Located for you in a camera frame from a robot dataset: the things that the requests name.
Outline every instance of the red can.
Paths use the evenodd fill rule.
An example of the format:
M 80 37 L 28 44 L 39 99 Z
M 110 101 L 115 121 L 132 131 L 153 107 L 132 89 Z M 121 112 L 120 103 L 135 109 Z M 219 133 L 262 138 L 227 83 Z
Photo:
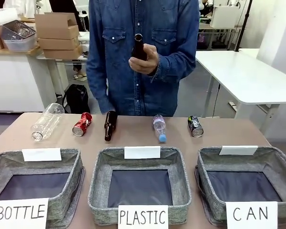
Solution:
M 92 115 L 89 114 L 88 112 L 83 113 L 80 121 L 78 121 L 72 128 L 72 132 L 76 136 L 83 136 L 86 133 L 87 128 L 88 126 L 90 126 L 91 122 L 92 122 Z

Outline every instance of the bottle cap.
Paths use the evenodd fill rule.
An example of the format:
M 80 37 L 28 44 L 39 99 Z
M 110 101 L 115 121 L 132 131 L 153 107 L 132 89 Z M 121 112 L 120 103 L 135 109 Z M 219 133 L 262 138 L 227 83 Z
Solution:
M 32 133 L 32 138 L 35 140 L 35 142 L 39 142 L 42 140 L 43 136 L 39 132 L 33 132 Z
M 160 135 L 159 136 L 159 141 L 160 142 L 166 142 L 166 135 Z

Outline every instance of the floor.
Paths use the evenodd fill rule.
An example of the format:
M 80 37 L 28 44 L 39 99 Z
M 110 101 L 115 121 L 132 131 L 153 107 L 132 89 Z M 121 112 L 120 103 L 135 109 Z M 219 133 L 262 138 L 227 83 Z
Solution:
M 81 82 L 73 79 L 72 65 L 66 65 L 67 75 L 70 84 L 83 84 L 87 87 L 89 92 L 89 107 L 92 114 L 100 114 L 100 109 L 96 99 L 89 90 L 87 81 Z M 175 112 L 176 117 L 188 117 L 190 115 L 201 116 L 204 109 L 204 102 L 206 98 L 206 89 L 208 87 L 210 74 L 197 63 L 196 69 L 185 79 L 181 80 L 178 107 Z M 235 111 L 228 104 L 229 101 L 236 103 L 234 98 L 227 92 L 224 87 L 221 87 L 215 105 L 216 94 L 218 90 L 218 83 L 214 84 L 213 93 L 211 96 L 210 105 L 207 111 L 207 116 L 218 116 L 221 118 L 233 118 Z M 0 134 L 12 124 L 20 114 L 0 114 Z M 286 143 L 272 143 L 278 146 L 286 153 Z

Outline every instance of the paper sign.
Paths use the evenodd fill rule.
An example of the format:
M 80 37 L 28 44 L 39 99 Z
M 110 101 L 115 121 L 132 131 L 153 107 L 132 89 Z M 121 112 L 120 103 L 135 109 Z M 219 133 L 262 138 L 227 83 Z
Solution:
M 253 155 L 258 146 L 223 146 L 219 155 Z
M 126 146 L 124 148 L 125 159 L 160 158 L 160 146 Z
M 0 229 L 45 229 L 48 198 L 0 201 Z
M 61 161 L 60 148 L 23 149 L 24 161 Z
M 168 229 L 168 206 L 120 205 L 118 229 Z
M 228 229 L 277 229 L 277 202 L 226 202 Z

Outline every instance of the black bag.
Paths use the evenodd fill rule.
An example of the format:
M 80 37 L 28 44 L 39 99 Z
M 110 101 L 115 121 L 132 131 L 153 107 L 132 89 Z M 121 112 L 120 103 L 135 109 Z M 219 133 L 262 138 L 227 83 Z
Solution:
M 66 91 L 63 99 L 62 106 L 64 107 L 64 101 L 67 99 L 67 104 L 70 107 L 71 114 L 82 114 L 84 112 L 90 113 L 90 108 L 88 106 L 88 93 L 84 85 L 71 84 L 71 86 Z

